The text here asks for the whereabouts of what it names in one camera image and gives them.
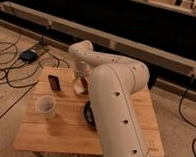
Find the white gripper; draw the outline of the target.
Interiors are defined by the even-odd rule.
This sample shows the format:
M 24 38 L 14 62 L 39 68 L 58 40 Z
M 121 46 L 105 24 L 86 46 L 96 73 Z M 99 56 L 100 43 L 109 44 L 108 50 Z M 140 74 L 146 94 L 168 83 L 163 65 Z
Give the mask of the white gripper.
M 73 89 L 77 95 L 83 94 L 85 92 L 85 88 L 81 81 L 87 81 L 90 74 L 90 66 L 84 61 L 76 61 L 74 73 L 75 78 L 73 82 Z

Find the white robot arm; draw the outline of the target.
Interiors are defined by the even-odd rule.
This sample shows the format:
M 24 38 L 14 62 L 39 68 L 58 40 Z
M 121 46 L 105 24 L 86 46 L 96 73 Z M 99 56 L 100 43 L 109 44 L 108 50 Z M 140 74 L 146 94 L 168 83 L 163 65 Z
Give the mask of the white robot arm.
M 151 157 L 130 96 L 144 89 L 150 74 L 139 60 L 95 52 L 89 40 L 68 52 L 75 75 L 88 80 L 88 97 L 104 157 Z

